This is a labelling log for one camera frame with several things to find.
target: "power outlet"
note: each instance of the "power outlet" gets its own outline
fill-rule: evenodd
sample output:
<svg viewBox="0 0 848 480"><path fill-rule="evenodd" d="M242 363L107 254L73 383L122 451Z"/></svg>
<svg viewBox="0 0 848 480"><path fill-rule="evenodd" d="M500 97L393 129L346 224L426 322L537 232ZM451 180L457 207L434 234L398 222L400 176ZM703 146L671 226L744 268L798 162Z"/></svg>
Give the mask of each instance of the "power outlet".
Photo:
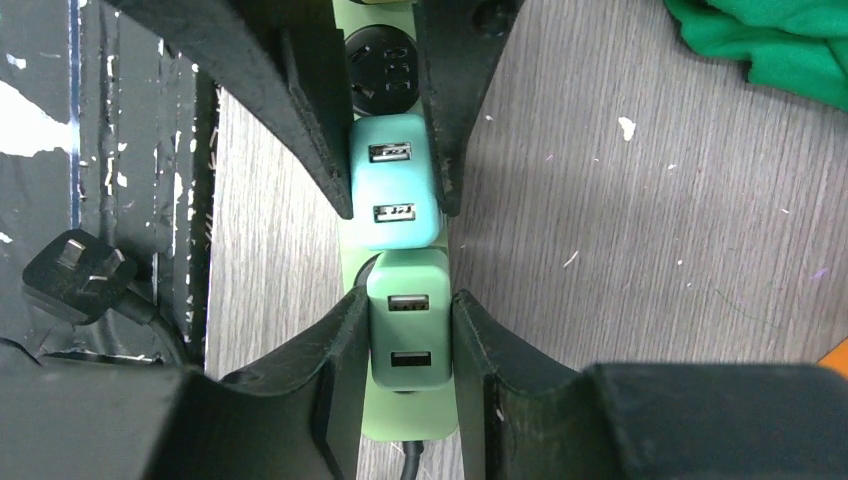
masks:
<svg viewBox="0 0 848 480"><path fill-rule="evenodd" d="M353 109L361 116L409 111L418 101L418 51L403 30L360 28L345 40Z"/></svg>

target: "green cloth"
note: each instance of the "green cloth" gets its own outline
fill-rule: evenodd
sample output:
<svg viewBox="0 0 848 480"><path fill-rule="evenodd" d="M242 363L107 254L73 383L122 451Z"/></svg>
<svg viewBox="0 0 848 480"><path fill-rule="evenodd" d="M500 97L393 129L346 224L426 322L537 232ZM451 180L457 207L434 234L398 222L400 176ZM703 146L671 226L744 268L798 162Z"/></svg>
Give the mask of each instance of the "green cloth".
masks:
<svg viewBox="0 0 848 480"><path fill-rule="evenodd" d="M848 0L665 0L706 57L751 62L748 81L848 110Z"/></svg>

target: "usb charger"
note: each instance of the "usb charger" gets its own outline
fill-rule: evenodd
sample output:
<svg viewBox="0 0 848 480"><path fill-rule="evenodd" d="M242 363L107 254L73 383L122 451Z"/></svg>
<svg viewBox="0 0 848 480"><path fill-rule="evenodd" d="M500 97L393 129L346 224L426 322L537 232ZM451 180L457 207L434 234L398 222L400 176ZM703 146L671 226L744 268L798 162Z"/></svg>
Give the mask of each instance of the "usb charger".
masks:
<svg viewBox="0 0 848 480"><path fill-rule="evenodd" d="M360 118L351 132L353 218L369 250L425 248L439 236L424 118L414 113Z"/></svg>
<svg viewBox="0 0 848 480"><path fill-rule="evenodd" d="M366 288L374 382L405 392L447 384L452 375L447 255L437 248L383 252Z"/></svg>

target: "usb port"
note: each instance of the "usb port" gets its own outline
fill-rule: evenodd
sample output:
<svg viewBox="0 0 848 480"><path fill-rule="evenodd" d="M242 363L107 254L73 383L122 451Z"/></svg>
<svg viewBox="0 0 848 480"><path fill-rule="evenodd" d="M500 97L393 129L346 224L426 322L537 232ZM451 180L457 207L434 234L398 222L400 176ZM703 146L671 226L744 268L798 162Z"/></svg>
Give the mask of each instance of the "usb port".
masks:
<svg viewBox="0 0 848 480"><path fill-rule="evenodd" d="M430 310L429 295L389 295L390 312Z"/></svg>
<svg viewBox="0 0 848 480"><path fill-rule="evenodd" d="M374 222L410 222L415 220L415 204L381 205L374 207Z"/></svg>
<svg viewBox="0 0 848 480"><path fill-rule="evenodd" d="M412 145L404 143L386 143L383 145L370 145L368 157L371 163L398 162L409 160L412 154Z"/></svg>
<svg viewBox="0 0 848 480"><path fill-rule="evenodd" d="M431 364L430 352L392 352L393 367L429 367Z"/></svg>

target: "gray wooden floor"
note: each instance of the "gray wooden floor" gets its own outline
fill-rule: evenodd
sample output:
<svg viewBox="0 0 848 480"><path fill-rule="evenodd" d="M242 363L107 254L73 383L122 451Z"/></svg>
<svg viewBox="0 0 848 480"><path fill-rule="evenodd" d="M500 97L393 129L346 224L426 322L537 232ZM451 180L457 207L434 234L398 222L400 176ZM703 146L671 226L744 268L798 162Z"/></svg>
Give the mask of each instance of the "gray wooden floor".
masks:
<svg viewBox="0 0 848 480"><path fill-rule="evenodd" d="M745 84L675 29L659 0L527 1L469 147L455 287L574 368L816 360L848 336L848 116ZM216 377L342 293L329 205L237 102L221 113ZM462 477L456 436L427 448L419 478ZM401 462L363 440L359 478Z"/></svg>

